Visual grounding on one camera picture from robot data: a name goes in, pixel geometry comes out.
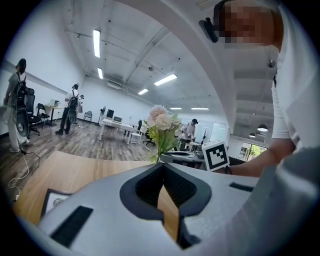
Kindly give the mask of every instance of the white sneaker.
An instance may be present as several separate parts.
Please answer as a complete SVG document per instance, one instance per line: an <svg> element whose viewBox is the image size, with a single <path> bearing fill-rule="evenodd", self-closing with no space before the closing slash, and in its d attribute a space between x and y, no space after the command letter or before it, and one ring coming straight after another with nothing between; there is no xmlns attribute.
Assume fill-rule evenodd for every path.
<svg viewBox="0 0 320 256"><path fill-rule="evenodd" d="M24 143L22 143L22 146L28 146L30 143L30 140L26 139L26 141Z"/></svg>
<svg viewBox="0 0 320 256"><path fill-rule="evenodd" d="M9 151L11 152L11 153L19 153L20 152L20 149L18 148L18 149L15 149L15 148L13 148L13 147L10 147L9 148Z"/></svg>

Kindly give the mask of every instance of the beige pants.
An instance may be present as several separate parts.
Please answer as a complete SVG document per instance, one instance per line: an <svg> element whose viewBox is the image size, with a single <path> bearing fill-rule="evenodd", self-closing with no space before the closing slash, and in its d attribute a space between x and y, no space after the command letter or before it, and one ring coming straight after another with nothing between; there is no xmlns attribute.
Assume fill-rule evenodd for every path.
<svg viewBox="0 0 320 256"><path fill-rule="evenodd" d="M27 137L22 137L20 133L17 130L16 126L16 110L12 107L6 107L6 112L3 116L3 121L8 124L8 132L9 132L9 138L11 142L11 146L13 149L18 150L19 144L22 145L27 140Z"/></svg>

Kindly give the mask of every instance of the gray wood floor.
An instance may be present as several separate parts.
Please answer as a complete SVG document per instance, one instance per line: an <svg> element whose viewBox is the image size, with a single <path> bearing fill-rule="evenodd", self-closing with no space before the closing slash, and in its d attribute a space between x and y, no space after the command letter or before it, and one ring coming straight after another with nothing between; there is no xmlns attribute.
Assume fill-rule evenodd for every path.
<svg viewBox="0 0 320 256"><path fill-rule="evenodd" d="M146 139L144 136L140 144L127 145L123 140L123 130L117 131L115 128L106 126L102 141L99 141L100 126L82 120L78 121L78 125L82 127L73 124L68 135L56 135L55 131L59 129L60 121L56 123L58 125L54 127L45 125L43 130L41 130L41 125L37 126L40 136L31 132L30 145L24 148L28 153L34 152L41 157L40 164L55 150L81 157L120 161L147 161L157 152L156 147L152 144L149 143L146 146L145 143L142 143L142 140ZM8 189L8 182L12 178L23 177L27 173L27 167L23 155L10 153L10 147L9 137L0 140L0 179L9 201L12 201L18 190ZM38 165L38 158L33 154L27 154L25 159L32 172ZM28 177L23 180L15 179L10 185L21 189Z"/></svg>

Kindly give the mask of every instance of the fan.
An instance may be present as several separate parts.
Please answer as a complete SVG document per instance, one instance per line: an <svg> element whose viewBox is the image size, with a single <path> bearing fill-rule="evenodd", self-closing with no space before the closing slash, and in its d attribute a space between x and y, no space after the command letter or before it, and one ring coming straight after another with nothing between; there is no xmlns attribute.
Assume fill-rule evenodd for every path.
<svg viewBox="0 0 320 256"><path fill-rule="evenodd" d="M98 123L95 124L96 126L100 125L100 118L103 117L103 115L105 114L105 111L106 111L106 106L104 106L102 109L100 109L99 121L98 121Z"/></svg>

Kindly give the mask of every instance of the person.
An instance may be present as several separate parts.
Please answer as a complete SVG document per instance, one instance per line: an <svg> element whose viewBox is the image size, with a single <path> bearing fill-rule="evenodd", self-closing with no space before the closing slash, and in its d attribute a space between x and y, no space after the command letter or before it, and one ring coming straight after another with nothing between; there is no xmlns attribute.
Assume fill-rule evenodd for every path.
<svg viewBox="0 0 320 256"><path fill-rule="evenodd" d="M79 113L82 113L82 112L83 112L83 110L82 110L82 104L84 103L84 98L85 98L85 97L84 97L83 94L80 95L79 100L78 100L78 107L75 109L75 111L76 111L76 116L78 116Z"/></svg>
<svg viewBox="0 0 320 256"><path fill-rule="evenodd" d="M22 137L16 127L16 110L12 105L12 96L14 94L15 88L19 81L27 79L26 76L27 61L22 58L19 60L18 64L15 66L16 73L13 73L9 78L9 85L5 93L3 100L3 105L6 106L6 113L4 114L4 119L7 120L9 139L11 142L11 148L9 149L12 153L20 152L19 144L28 145L30 141L27 137Z"/></svg>
<svg viewBox="0 0 320 256"><path fill-rule="evenodd" d="M70 92L68 92L68 94L65 96L65 99L64 99L64 101L65 101L65 103L64 103L64 111L63 111L63 114L62 114L60 130L57 130L55 132L55 134L57 134L57 135L63 135L64 132L65 132L65 134L69 134L70 125L71 125L71 122L69 120L70 100L73 97L78 97L79 96L78 87L79 87L78 84L75 84L72 87L72 90Z"/></svg>
<svg viewBox="0 0 320 256"><path fill-rule="evenodd" d="M303 148L320 145L318 54L301 24L284 5L261 3L224 0L214 8L214 26L227 42L274 46L279 52L271 88L271 145L255 159L231 166L233 175L259 177L265 167L277 165Z"/></svg>
<svg viewBox="0 0 320 256"><path fill-rule="evenodd" d="M187 127L181 129L182 138L180 141L180 150L185 148L187 142L195 139L196 124L198 124L198 120L194 118L191 122L188 122Z"/></svg>

